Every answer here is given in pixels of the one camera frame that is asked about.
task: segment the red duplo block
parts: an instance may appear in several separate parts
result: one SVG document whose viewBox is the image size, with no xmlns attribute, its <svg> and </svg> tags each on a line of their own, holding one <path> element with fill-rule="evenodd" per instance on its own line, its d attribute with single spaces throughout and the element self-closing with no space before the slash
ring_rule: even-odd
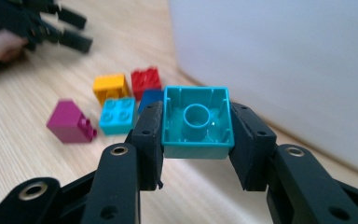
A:
<svg viewBox="0 0 358 224">
<path fill-rule="evenodd" d="M 131 73 L 132 92 L 136 101 L 142 99 L 145 90 L 161 90 L 157 67 L 135 70 Z"/>
<path fill-rule="evenodd" d="M 63 143 L 88 143 L 97 135 L 90 120 L 72 100 L 60 100 L 47 124 Z"/>
</svg>

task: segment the wooden table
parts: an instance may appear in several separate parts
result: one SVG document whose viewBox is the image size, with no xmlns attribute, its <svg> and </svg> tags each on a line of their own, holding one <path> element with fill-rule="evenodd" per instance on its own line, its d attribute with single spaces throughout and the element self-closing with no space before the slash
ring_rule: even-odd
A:
<svg viewBox="0 0 358 224">
<path fill-rule="evenodd" d="M 62 186 L 74 181 L 96 169 L 106 147 L 124 140 L 125 135 L 104 136 L 99 130 L 90 144 L 64 145 L 46 128 L 61 98 L 74 99 L 98 127 L 101 107 L 91 89 L 95 77 L 125 73 L 130 82 L 132 70 L 155 65 L 163 85 L 197 85 L 176 64 L 167 1 L 62 4 L 88 17 L 83 35 L 94 43 L 86 55 L 45 43 L 0 67 L 0 202 L 30 178 L 51 176 Z M 296 143 L 276 133 L 279 144 Z M 334 178 L 358 188 L 358 173 L 315 155 Z M 162 181 L 162 190 L 141 194 L 143 223 L 271 222 L 266 193 L 243 192 L 229 160 L 165 160 Z"/>
</svg>

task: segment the cyan duplo block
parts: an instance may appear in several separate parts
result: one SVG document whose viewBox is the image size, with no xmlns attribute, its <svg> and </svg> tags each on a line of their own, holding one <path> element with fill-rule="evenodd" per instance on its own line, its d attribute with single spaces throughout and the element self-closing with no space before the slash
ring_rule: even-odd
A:
<svg viewBox="0 0 358 224">
<path fill-rule="evenodd" d="M 164 157 L 225 159 L 234 147 L 228 89 L 169 86 L 164 92 Z"/>
<path fill-rule="evenodd" d="M 135 99 L 107 99 L 103 104 L 100 128 L 106 135 L 128 133 L 135 125 Z"/>
</svg>

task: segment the duplo block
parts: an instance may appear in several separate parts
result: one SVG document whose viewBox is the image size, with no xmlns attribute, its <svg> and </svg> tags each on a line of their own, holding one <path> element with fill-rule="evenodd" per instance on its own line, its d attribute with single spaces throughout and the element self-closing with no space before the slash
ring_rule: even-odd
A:
<svg viewBox="0 0 358 224">
<path fill-rule="evenodd" d="M 141 103 L 138 107 L 138 114 L 141 114 L 144 111 L 145 106 L 155 103 L 157 101 L 164 100 L 164 91 L 161 90 L 145 90 L 144 95 L 142 96 Z"/>
<path fill-rule="evenodd" d="M 164 92 L 165 158 L 224 159 L 234 147 L 228 90 L 170 86 Z"/>
<path fill-rule="evenodd" d="M 72 100 L 60 100 L 47 124 L 63 143 L 88 143 L 97 135 L 90 120 Z"/>
<path fill-rule="evenodd" d="M 135 125 L 135 99 L 107 99 L 101 113 L 100 128 L 106 135 L 128 133 Z"/>
<path fill-rule="evenodd" d="M 96 77 L 92 86 L 100 105 L 108 98 L 119 99 L 131 96 L 124 74 Z"/>
<path fill-rule="evenodd" d="M 145 90 L 161 90 L 157 67 L 133 71 L 131 73 L 131 84 L 136 101 L 142 99 Z"/>
</svg>

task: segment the teal lego brick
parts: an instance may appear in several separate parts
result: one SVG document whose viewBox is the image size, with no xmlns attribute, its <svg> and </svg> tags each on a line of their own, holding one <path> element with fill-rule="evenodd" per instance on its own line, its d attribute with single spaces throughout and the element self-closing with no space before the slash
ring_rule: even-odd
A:
<svg viewBox="0 0 358 224">
<path fill-rule="evenodd" d="M 234 147 L 228 89 L 169 86 L 161 144 L 165 158 L 225 159 Z"/>
<path fill-rule="evenodd" d="M 135 99 L 107 99 L 103 104 L 100 128 L 106 135 L 128 133 L 135 125 Z"/>
</svg>

